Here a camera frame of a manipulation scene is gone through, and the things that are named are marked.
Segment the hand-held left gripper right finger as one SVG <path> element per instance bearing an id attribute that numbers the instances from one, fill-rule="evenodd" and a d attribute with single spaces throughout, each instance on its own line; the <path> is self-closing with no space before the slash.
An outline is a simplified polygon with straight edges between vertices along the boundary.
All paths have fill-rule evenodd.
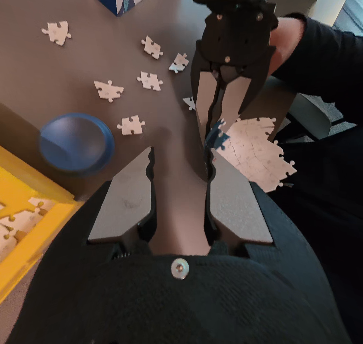
<path id="1" fill-rule="evenodd" d="M 204 232 L 209 246 L 224 241 L 271 245 L 273 238 L 249 180 L 214 148 L 206 149 Z"/>

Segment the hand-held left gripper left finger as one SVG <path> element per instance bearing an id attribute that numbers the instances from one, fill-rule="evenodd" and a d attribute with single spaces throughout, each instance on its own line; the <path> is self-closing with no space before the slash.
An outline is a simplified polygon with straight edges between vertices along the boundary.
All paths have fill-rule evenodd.
<path id="1" fill-rule="evenodd" d="M 150 242 L 157 229 L 154 164 L 150 146 L 113 177 L 88 236 L 90 243 Z"/>

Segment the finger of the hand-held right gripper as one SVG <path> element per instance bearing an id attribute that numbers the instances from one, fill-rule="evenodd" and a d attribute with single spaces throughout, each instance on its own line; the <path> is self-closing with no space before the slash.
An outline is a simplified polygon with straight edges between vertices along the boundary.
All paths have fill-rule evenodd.
<path id="1" fill-rule="evenodd" d="M 210 71 L 200 72 L 195 106 L 202 146 L 205 145 L 207 135 L 219 119 L 217 115 L 219 94 L 220 83 L 215 75 Z"/>
<path id="2" fill-rule="evenodd" d="M 251 79 L 239 76 L 230 81 L 223 95 L 221 102 L 221 126 L 232 126 L 239 118 L 239 110 L 250 86 Z"/>

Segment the single curved puzzle piece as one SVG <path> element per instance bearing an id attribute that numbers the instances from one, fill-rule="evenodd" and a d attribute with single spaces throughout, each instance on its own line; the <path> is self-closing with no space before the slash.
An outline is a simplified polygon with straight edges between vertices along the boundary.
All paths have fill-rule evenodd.
<path id="1" fill-rule="evenodd" d="M 230 136 L 222 131 L 222 127 L 225 125 L 224 119 L 218 120 L 211 128 L 210 132 L 206 136 L 204 147 L 214 148 L 216 150 L 225 150 L 225 142 L 229 140 Z"/>

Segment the partly built puzzle ball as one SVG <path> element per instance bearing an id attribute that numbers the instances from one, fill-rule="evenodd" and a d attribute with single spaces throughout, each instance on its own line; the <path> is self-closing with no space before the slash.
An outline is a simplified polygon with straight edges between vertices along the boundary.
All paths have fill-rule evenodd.
<path id="1" fill-rule="evenodd" d="M 268 140 L 276 118 L 240 118 L 226 132 L 225 150 L 216 150 L 250 182 L 269 193 L 282 187 L 282 181 L 297 172 L 294 161 L 284 160 L 278 141 Z"/>

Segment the white puzzle pieces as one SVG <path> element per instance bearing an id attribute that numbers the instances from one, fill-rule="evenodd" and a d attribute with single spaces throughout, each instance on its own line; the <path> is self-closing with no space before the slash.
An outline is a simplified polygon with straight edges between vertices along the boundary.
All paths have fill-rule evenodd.
<path id="1" fill-rule="evenodd" d="M 71 38 L 67 21 L 48 23 L 47 26 L 47 29 L 42 28 L 41 31 L 43 34 L 49 36 L 49 40 L 52 43 L 63 46 L 66 39 Z M 141 43 L 144 45 L 144 51 L 153 58 L 157 59 L 157 57 L 163 55 L 160 45 L 153 42 L 149 36 L 146 36 L 144 40 L 141 40 Z M 169 70 L 177 74 L 180 71 L 183 71 L 188 63 L 187 54 L 184 53 L 181 55 L 179 53 L 170 65 Z M 142 83 L 144 89 L 153 91 L 161 91 L 161 85 L 163 84 L 163 81 L 159 80 L 156 74 L 148 74 L 143 71 L 140 72 L 137 81 Z M 108 100 L 109 103 L 112 103 L 116 98 L 120 98 L 124 91 L 123 87 L 113 85 L 111 80 L 108 80 L 107 83 L 94 81 L 94 86 L 97 89 L 99 97 Z M 130 118 L 123 118 L 122 123 L 117 125 L 117 129 L 121 130 L 122 135 L 124 136 L 139 135 L 143 133 L 142 128 L 145 124 L 145 121 L 140 121 L 139 116 L 135 115 Z"/>

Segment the person's right forearm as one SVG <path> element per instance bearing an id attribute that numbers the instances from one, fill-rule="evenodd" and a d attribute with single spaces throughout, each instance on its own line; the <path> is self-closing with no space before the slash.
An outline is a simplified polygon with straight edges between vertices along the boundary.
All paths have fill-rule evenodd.
<path id="1" fill-rule="evenodd" d="M 272 75 L 296 92 L 334 103 L 349 123 L 363 121 L 363 38 L 334 29 L 301 13 L 283 17 L 306 22 L 289 59 Z"/>

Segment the blue plastic ball stand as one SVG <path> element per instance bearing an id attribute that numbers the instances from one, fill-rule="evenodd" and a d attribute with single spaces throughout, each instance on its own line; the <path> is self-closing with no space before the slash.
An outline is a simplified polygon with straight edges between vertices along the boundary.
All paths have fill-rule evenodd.
<path id="1" fill-rule="evenodd" d="M 109 164 L 115 140 L 102 120 L 74 112 L 60 115 L 40 129 L 39 151 L 58 171 L 83 177 L 97 174 Z"/>

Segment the heap of loose puzzle pieces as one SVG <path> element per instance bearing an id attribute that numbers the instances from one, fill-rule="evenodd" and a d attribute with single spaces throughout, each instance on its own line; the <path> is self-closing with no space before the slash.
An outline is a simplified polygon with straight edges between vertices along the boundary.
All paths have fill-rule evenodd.
<path id="1" fill-rule="evenodd" d="M 52 200 L 34 197 L 32 197 L 29 202 L 35 207 L 34 212 L 23 210 L 15 214 L 13 218 L 3 217 L 0 220 L 1 262 L 55 205 L 55 202 Z"/>

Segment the person's right hand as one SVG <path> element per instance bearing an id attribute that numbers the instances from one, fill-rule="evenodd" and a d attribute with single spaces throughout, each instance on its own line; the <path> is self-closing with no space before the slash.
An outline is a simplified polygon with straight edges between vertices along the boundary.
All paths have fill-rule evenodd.
<path id="1" fill-rule="evenodd" d="M 275 47 L 270 60 L 268 76 L 280 68 L 292 55 L 301 41 L 306 29 L 306 22 L 291 17 L 278 18 L 278 27 L 271 32 L 270 46 Z"/>

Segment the person's dark clothed body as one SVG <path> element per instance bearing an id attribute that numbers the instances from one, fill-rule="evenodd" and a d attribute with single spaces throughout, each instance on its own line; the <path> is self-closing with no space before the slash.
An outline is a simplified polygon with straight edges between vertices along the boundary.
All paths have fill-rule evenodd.
<path id="1" fill-rule="evenodd" d="M 353 343 L 363 342 L 363 129 L 357 125 L 317 142 L 286 143 L 297 170 L 292 187 L 270 197 L 319 258 Z"/>

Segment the yellow plastic bin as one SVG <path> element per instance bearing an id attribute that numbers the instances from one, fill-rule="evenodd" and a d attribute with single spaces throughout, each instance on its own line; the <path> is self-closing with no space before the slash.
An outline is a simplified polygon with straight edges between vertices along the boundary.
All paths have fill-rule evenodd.
<path id="1" fill-rule="evenodd" d="M 13 218 L 23 210 L 34 212 L 35 207 L 29 202 L 32 197 L 55 202 L 53 208 L 1 262 L 0 302 L 2 303 L 83 203 L 76 202 L 70 192 L 5 148 L 1 147 L 0 151 L 0 218 Z"/>

